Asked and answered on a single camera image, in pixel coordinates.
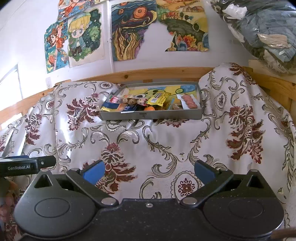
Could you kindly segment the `sausages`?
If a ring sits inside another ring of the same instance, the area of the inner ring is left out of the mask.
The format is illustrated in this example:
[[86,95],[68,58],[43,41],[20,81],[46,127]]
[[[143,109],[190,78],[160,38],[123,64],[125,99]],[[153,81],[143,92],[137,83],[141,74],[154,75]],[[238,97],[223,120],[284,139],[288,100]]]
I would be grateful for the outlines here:
[[201,109],[201,104],[192,94],[177,94],[183,109]]

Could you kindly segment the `orange fruit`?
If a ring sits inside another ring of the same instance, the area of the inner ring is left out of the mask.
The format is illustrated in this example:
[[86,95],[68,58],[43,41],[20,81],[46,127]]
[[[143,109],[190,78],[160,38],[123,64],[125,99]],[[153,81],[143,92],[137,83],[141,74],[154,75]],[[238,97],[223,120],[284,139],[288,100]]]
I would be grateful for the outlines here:
[[151,106],[147,106],[144,111],[155,111],[155,108],[151,105]]

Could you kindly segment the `yellow noodle packet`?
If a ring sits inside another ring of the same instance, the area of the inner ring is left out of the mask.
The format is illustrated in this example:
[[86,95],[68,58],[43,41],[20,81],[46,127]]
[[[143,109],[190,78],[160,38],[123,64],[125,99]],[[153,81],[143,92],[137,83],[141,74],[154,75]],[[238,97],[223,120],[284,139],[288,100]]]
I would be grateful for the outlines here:
[[146,102],[147,105],[157,105],[163,107],[166,99],[171,94],[169,92],[157,92],[155,93],[148,101]]

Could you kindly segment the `clear bag of buns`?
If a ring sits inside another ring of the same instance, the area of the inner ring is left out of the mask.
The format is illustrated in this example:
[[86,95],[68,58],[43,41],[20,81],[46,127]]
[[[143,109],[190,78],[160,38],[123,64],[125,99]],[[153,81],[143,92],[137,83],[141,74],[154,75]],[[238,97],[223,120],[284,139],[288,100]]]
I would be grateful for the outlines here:
[[133,95],[123,95],[123,96],[115,96],[112,95],[109,99],[109,103],[123,103],[128,105],[139,104],[141,106],[146,106],[148,99],[144,97],[136,97]]

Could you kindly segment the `floral white bedspread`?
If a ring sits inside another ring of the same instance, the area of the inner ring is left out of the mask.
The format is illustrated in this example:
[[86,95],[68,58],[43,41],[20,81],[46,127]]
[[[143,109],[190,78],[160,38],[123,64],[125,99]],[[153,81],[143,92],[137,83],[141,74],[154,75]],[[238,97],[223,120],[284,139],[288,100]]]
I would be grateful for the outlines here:
[[259,170],[295,227],[295,119],[235,63],[199,80],[200,120],[101,120],[113,82],[62,83],[1,131],[1,156],[56,157],[52,172],[105,164],[96,186],[117,198],[181,199],[201,188],[194,163]]

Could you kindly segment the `dark blue packet in tray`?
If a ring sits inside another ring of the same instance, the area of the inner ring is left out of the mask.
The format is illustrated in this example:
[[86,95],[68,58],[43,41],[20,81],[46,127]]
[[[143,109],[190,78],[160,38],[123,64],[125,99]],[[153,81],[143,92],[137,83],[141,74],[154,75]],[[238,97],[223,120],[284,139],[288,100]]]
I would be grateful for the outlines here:
[[123,112],[123,111],[136,111],[138,109],[137,104],[129,105],[124,103],[111,103],[111,102],[104,102],[101,111],[107,112]]

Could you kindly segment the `grey shallow tray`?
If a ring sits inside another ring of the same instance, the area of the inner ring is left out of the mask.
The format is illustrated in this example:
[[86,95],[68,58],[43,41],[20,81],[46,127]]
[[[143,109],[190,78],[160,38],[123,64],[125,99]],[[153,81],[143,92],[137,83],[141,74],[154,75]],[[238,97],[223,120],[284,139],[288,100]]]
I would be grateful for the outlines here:
[[[99,117],[105,121],[114,120],[156,120],[156,119],[193,119],[202,117],[203,104],[201,101],[201,89],[196,82],[158,82],[143,84],[126,84],[112,93],[112,96],[133,95],[150,99],[157,92],[169,92],[171,95],[166,99],[163,107],[153,105],[155,111],[144,111],[147,106],[138,104],[136,111],[107,112],[99,109]],[[201,109],[183,109],[177,94],[192,94],[201,104]]]

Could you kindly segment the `plastic bagged bedding bundle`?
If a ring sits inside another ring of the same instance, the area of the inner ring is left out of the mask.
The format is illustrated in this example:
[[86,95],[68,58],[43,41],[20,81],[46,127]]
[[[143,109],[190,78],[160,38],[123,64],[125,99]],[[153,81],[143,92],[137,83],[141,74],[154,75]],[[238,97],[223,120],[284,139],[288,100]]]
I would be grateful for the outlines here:
[[295,74],[294,1],[208,1],[244,48],[273,72]]

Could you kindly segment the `orange girl wall drawing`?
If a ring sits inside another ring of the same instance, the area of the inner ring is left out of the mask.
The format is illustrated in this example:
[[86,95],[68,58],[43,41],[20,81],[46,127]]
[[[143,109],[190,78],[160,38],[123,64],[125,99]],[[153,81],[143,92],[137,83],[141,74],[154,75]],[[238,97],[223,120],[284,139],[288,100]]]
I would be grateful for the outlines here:
[[73,1],[59,1],[59,21],[50,25],[44,34],[47,73],[68,65],[68,54],[64,50],[64,44],[68,40],[67,18],[73,10],[73,4]]

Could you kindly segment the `anime character wall drawing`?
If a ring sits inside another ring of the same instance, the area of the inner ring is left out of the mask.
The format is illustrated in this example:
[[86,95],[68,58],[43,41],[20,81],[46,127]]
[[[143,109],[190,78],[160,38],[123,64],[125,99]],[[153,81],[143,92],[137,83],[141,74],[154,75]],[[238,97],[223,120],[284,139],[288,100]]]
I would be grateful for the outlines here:
[[95,5],[68,19],[68,58],[71,68],[105,58],[102,7]]

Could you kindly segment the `landscape wall painting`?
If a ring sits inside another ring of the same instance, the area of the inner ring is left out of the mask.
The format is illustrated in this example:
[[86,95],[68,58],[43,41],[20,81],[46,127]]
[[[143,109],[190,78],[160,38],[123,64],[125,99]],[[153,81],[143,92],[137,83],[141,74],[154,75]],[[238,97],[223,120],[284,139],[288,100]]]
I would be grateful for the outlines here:
[[167,52],[209,50],[208,23],[201,0],[157,1],[160,23],[173,37]]

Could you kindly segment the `swirly night wall painting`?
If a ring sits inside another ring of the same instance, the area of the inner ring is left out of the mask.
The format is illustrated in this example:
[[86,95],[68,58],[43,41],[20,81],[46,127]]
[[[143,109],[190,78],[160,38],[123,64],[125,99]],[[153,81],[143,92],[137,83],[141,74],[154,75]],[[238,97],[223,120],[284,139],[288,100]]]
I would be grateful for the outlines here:
[[144,34],[157,19],[156,1],[125,1],[111,6],[113,61],[137,57]]

